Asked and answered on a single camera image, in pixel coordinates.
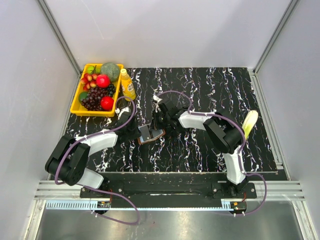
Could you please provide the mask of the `brown leather card holder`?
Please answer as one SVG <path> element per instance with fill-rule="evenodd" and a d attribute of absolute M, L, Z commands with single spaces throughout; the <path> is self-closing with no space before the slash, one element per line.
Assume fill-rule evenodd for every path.
<path fill-rule="evenodd" d="M 137 139 L 140 145 L 154 142 L 166 134 L 164 129 L 153 129 L 151 124 L 146 124 L 138 127 L 140 137 Z"/>

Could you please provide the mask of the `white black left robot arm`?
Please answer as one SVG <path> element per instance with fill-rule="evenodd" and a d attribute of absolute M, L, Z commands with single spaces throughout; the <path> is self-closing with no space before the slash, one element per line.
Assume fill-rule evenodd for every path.
<path fill-rule="evenodd" d="M 87 168 L 89 156 L 103 149 L 113 148 L 129 137 L 139 136 L 134 115 L 129 107 L 125 107 L 119 111 L 114 129 L 103 129 L 77 138 L 63 135 L 44 169 L 54 176 L 57 182 L 69 186 L 90 187 L 96 197 L 102 198 L 107 195 L 109 186 L 101 174 Z"/>

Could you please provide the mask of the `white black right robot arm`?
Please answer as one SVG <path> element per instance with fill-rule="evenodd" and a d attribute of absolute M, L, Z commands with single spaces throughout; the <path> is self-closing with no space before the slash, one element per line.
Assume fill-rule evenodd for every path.
<path fill-rule="evenodd" d="M 214 148 L 222 153 L 227 170 L 228 194 L 239 198 L 246 191 L 242 148 L 245 142 L 244 130 L 226 112 L 193 112 L 178 108 L 168 98 L 153 97 L 156 107 L 152 112 L 155 129 L 166 133 L 183 133 L 189 129 L 205 131 Z"/>

